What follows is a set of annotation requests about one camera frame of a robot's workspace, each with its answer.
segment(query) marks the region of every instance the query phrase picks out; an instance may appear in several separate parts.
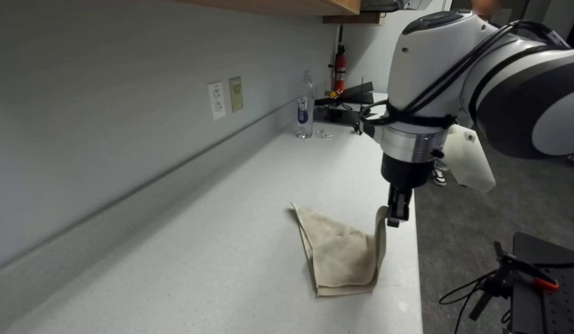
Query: robotic arm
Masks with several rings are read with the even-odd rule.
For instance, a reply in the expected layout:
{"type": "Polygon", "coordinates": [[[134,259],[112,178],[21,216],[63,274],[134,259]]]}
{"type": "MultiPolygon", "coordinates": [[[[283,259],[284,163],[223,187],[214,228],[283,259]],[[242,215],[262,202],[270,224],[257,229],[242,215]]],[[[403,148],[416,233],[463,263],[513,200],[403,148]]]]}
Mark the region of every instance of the robotic arm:
{"type": "Polygon", "coordinates": [[[574,49],[535,22],[494,27],[468,11],[411,22],[396,46],[388,114],[366,120],[383,148],[390,226],[409,218],[457,113],[515,157],[574,155],[574,49]]]}

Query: countertop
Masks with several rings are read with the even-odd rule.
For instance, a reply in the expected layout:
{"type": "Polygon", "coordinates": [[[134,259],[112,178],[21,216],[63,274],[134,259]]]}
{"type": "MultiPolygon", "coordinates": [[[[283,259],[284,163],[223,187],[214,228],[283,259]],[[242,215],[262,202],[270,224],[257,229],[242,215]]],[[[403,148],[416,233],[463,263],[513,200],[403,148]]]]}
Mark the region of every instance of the countertop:
{"type": "Polygon", "coordinates": [[[229,165],[9,332],[422,332],[414,204],[409,222],[387,229],[374,293],[314,294],[290,202],[372,233],[388,194],[377,142],[318,129],[327,137],[284,129],[229,165]]]}

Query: electrical outlet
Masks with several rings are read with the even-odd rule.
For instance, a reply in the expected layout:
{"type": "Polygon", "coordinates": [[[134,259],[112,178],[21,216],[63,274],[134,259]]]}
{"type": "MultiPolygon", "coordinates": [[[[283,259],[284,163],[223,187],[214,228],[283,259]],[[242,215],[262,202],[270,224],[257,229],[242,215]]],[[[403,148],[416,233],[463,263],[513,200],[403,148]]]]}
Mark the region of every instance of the electrical outlet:
{"type": "Polygon", "coordinates": [[[227,114],[227,101],[225,101],[225,87],[221,81],[214,81],[208,85],[212,116],[221,118],[227,114]]]}
{"type": "Polygon", "coordinates": [[[240,111],[245,107],[245,100],[244,100],[244,83],[240,75],[234,75],[229,79],[229,88],[231,88],[231,105],[232,111],[240,111]]]}

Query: cloth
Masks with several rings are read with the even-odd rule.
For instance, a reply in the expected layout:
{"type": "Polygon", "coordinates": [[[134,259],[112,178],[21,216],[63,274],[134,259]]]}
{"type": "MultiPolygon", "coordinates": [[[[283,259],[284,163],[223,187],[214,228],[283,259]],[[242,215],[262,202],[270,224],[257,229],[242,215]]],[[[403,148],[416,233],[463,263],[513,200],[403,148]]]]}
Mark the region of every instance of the cloth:
{"type": "Polygon", "coordinates": [[[375,216],[375,235],[292,204],[312,281],[318,294],[353,294],[372,291],[385,257],[387,207],[375,216]]]}

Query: cabinet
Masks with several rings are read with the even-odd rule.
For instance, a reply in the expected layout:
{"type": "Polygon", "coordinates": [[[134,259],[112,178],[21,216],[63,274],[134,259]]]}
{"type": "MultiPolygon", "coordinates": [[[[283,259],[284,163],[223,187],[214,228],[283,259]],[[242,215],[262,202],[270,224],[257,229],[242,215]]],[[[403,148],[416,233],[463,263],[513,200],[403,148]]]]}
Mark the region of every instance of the cabinet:
{"type": "Polygon", "coordinates": [[[177,0],[262,14],[359,14],[361,0],[177,0]]]}

